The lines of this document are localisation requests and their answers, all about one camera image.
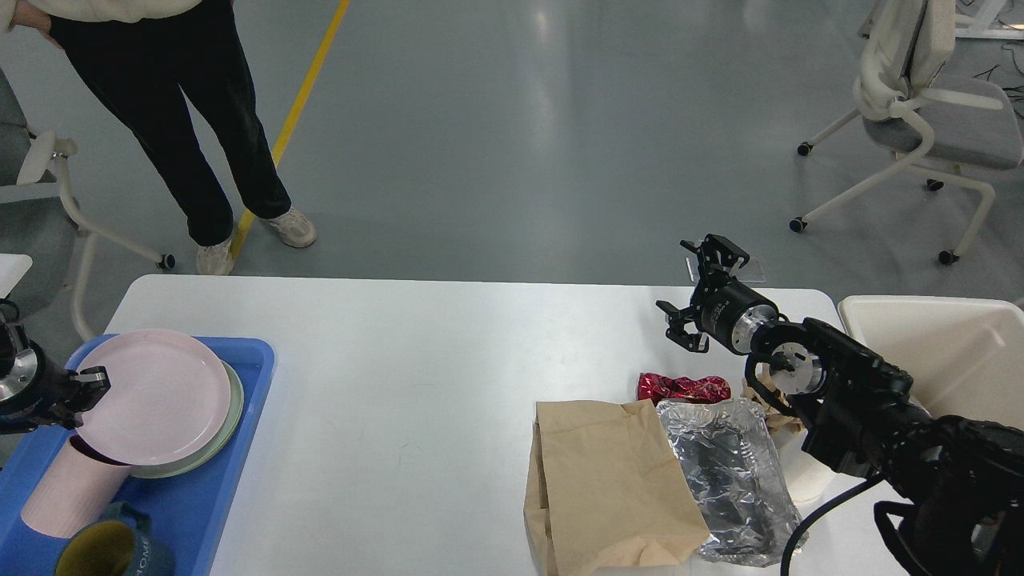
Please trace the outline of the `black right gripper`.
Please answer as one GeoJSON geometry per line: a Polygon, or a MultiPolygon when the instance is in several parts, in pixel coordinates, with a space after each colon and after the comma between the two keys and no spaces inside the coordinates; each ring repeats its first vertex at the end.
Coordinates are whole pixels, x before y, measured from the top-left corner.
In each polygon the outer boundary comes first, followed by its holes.
{"type": "Polygon", "coordinates": [[[752,259],[738,245],[721,234],[707,234],[699,242],[683,239],[680,246],[696,256],[696,289],[693,306],[677,308],[668,300],[656,306],[665,314],[665,336],[681,349],[703,354],[709,336],[733,354],[752,353],[754,333],[780,318],[778,306],[761,293],[735,280],[733,270],[752,259]]]}

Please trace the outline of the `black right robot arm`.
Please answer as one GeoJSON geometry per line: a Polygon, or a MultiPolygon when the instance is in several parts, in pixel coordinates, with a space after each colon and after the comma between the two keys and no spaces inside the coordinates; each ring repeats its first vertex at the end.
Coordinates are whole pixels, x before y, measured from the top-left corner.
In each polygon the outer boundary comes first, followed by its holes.
{"type": "Polygon", "coordinates": [[[794,530],[780,573],[801,536],[823,515],[888,482],[903,502],[874,503],[874,525],[910,575],[1020,575],[1023,566],[1023,435],[997,422],[934,418],[912,404],[912,377],[816,318],[791,322],[733,274],[750,261],[720,234],[694,243],[698,280],[687,308],[666,300],[666,336],[705,353],[710,340],[746,358],[745,382],[808,435],[803,451],[861,482],[794,530]]]}

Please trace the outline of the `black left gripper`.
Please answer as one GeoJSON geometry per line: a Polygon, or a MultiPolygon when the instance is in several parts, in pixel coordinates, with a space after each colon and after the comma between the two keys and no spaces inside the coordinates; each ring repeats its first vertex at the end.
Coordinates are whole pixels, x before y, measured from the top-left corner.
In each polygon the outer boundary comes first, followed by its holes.
{"type": "Polygon", "coordinates": [[[67,430],[81,425],[78,413],[95,406],[110,390],[105,366],[67,370],[35,342],[14,358],[2,377],[1,434],[23,434],[58,424],[67,430]]]}

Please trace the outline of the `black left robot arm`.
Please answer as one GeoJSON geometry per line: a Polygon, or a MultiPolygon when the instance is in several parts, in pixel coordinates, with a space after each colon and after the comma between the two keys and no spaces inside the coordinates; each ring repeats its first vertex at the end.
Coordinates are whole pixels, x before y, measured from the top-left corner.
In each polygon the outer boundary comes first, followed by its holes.
{"type": "Polygon", "coordinates": [[[67,370],[26,334],[22,310],[2,300],[1,431],[24,434],[40,426],[74,430],[83,426],[110,390],[103,366],[67,370]]]}

